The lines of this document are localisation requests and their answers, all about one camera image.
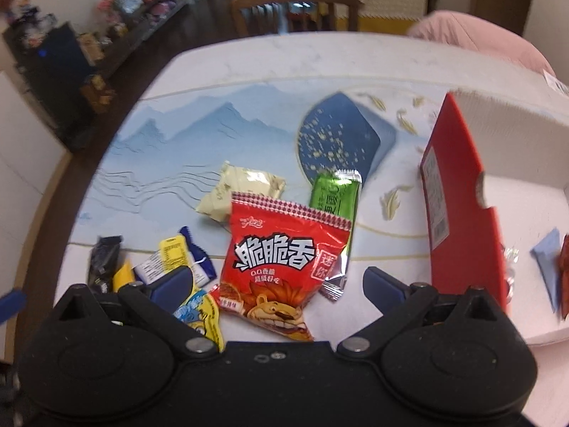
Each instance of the lion nose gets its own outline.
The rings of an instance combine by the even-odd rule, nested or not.
[[[286,313],[281,313],[280,311],[277,311],[275,315],[277,315],[281,319],[284,319],[285,321],[288,321],[289,319],[294,319],[294,316],[287,315]]]

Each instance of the green snack package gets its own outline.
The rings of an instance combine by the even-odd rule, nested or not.
[[[320,293],[336,302],[344,293],[348,279],[348,259],[352,247],[356,211],[361,191],[361,175],[356,170],[338,170],[319,173],[314,180],[310,206],[352,221],[348,245],[320,288]]]

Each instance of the open box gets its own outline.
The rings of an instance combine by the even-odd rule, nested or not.
[[[569,233],[568,164],[569,123],[465,91],[447,95],[421,162],[433,285],[486,287],[528,344],[569,338],[530,255]],[[503,246],[520,250],[509,304]]]

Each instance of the baseboard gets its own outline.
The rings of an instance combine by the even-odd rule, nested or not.
[[[28,264],[30,263],[30,258],[33,252],[33,247],[35,245],[36,237],[38,236],[39,229],[42,226],[43,218],[46,214],[47,208],[51,202],[55,190],[58,188],[59,181],[61,180],[67,165],[72,159],[72,154],[65,150],[65,154],[59,161],[53,175],[49,179],[46,190],[39,202],[38,208],[36,209],[35,215],[33,216],[32,223],[30,225],[30,230],[26,236],[24,245],[22,246],[22,254],[20,255],[20,261],[18,262],[18,269],[16,270],[16,278],[14,281],[14,287],[21,289],[26,280],[26,273],[28,271]],[[6,341],[4,347],[4,360],[12,363],[14,361],[14,341],[16,335],[16,318],[18,316],[13,316],[6,323]]]

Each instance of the marble table surface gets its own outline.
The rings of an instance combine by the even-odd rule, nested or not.
[[[318,78],[477,90],[569,123],[569,99],[550,89],[537,73],[456,47],[364,33],[256,37],[188,51],[170,62],[141,101],[216,86]],[[56,300],[70,284],[85,281],[89,251],[87,246],[68,245]],[[147,254],[131,252],[129,256],[138,264]],[[428,261],[417,262],[423,262],[419,268],[428,268],[424,265]],[[215,263],[219,271],[223,262]],[[532,350],[539,376],[525,414],[540,426],[566,426],[569,406],[564,395],[569,389],[569,359],[565,355],[569,354],[569,343]]]

